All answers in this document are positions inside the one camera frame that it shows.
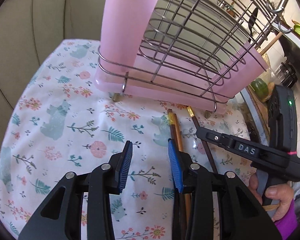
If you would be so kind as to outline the person's right hand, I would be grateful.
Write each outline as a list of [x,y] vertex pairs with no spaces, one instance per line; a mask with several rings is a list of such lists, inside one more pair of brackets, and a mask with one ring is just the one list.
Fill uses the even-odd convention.
[[[257,193],[257,188],[258,178],[256,174],[253,174],[249,179],[248,189],[262,204],[262,197]],[[265,191],[265,195],[269,199],[279,201],[279,207],[272,217],[273,222],[276,222],[282,219],[288,212],[294,197],[294,190],[288,184],[279,184],[268,187]]]

